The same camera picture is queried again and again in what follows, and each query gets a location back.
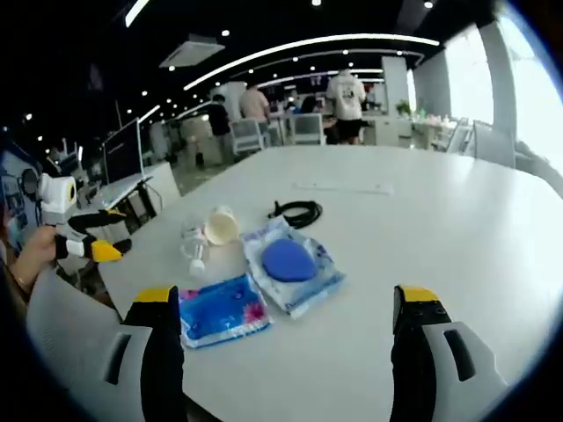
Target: person's arm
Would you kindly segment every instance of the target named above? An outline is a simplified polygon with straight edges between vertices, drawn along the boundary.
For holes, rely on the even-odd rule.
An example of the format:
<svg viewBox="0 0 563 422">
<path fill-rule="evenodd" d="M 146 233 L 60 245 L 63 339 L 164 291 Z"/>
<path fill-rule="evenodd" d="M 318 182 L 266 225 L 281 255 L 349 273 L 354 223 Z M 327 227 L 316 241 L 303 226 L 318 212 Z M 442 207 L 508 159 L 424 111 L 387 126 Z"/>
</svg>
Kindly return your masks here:
<svg viewBox="0 0 563 422">
<path fill-rule="evenodd" d="M 55 228 L 38 227 L 26 242 L 14 263 L 8 263 L 10 273 L 21 289 L 31 294 L 37 276 L 48 262 L 55 259 Z"/>
<path fill-rule="evenodd" d="M 336 114 L 336 83 L 334 79 L 331 79 L 326 88 L 326 103 L 329 105 L 329 110 L 332 114 Z"/>
<path fill-rule="evenodd" d="M 267 102 L 266 96 L 260 92 L 260 101 L 262 102 L 262 108 L 264 109 L 264 115 L 267 119 L 270 118 L 270 103 Z"/>
</svg>

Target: ceiling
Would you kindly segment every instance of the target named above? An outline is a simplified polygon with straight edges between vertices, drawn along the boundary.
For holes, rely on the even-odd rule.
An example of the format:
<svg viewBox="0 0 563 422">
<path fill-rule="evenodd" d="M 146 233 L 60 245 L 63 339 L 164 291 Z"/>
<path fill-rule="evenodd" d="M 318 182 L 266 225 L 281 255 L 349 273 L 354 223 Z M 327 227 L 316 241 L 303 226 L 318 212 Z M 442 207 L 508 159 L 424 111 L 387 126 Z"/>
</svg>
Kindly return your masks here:
<svg viewBox="0 0 563 422">
<path fill-rule="evenodd" d="M 236 59 L 293 41 L 347 33 L 402 33 L 449 39 L 486 10 L 486 0 L 150 0 L 132 25 L 125 15 L 132 1 L 44 2 L 10 0 L 0 6 L 0 131 L 31 152 L 56 145 L 62 137 L 98 145 L 107 132 L 141 117 L 153 106 L 172 114 L 174 104 L 199 104 L 216 82 L 266 82 L 278 77 L 337 69 L 345 60 L 356 68 L 380 68 L 381 53 L 412 51 L 409 67 L 442 47 L 395 40 L 343 40 L 293 48 L 260 57 L 210 78 L 189 91 L 183 87 Z M 228 37 L 221 32 L 230 31 Z M 171 72 L 160 64 L 190 34 L 216 39 L 224 49 L 193 66 Z M 302 57 L 293 62 L 294 56 Z M 248 69 L 256 69 L 248 74 Z M 31 120 L 25 115 L 31 113 Z"/>
</svg>

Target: person's hand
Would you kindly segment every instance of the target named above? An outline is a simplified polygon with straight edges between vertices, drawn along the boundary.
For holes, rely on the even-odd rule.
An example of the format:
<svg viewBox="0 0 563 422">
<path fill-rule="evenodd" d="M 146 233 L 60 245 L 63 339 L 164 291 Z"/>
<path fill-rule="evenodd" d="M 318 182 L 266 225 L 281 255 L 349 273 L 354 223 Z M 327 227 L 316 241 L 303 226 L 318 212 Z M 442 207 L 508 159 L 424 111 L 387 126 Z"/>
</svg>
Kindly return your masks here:
<svg viewBox="0 0 563 422">
<path fill-rule="evenodd" d="M 27 293 L 31 293 L 33 284 L 43 267 L 55 259 L 55 234 L 54 227 L 38 227 L 10 268 L 16 282 Z"/>
</svg>

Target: office desk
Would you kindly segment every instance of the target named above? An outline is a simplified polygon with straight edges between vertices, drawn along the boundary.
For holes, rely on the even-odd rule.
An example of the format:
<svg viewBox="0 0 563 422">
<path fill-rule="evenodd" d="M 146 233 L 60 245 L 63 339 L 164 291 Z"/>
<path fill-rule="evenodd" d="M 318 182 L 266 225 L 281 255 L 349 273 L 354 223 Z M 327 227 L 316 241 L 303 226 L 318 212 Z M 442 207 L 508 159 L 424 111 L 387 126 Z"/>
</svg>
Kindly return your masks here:
<svg viewBox="0 0 563 422">
<path fill-rule="evenodd" d="M 313 183 L 334 188 L 303 188 Z M 387 194 L 371 192 L 377 184 Z M 271 328 L 186 351 L 184 392 L 222 421 L 389 420 L 399 283 L 434 291 L 496 353 L 507 382 L 544 347 L 563 292 L 563 201 L 529 174 L 416 149 L 287 147 L 247 158 L 139 229 L 122 261 L 99 266 L 120 314 L 144 288 L 200 286 L 179 250 L 189 215 L 227 204 L 242 230 L 257 229 L 275 200 L 323 206 L 303 233 L 347 278 L 296 321 L 271 305 Z M 239 244 L 212 250 L 209 281 L 244 270 Z"/>
</svg>

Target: clear water bottle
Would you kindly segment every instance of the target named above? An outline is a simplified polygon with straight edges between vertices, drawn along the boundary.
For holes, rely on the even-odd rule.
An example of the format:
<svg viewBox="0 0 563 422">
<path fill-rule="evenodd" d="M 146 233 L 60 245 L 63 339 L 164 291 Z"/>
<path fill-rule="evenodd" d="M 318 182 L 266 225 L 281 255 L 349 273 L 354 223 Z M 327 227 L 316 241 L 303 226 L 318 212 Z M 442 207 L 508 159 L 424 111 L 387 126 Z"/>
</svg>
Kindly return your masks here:
<svg viewBox="0 0 563 422">
<path fill-rule="evenodd" d="M 209 257 L 208 239 L 203 234 L 203 226 L 198 222 L 185 222 L 180 232 L 180 250 L 187 260 L 190 275 L 198 279 L 205 274 L 205 264 Z"/>
</svg>

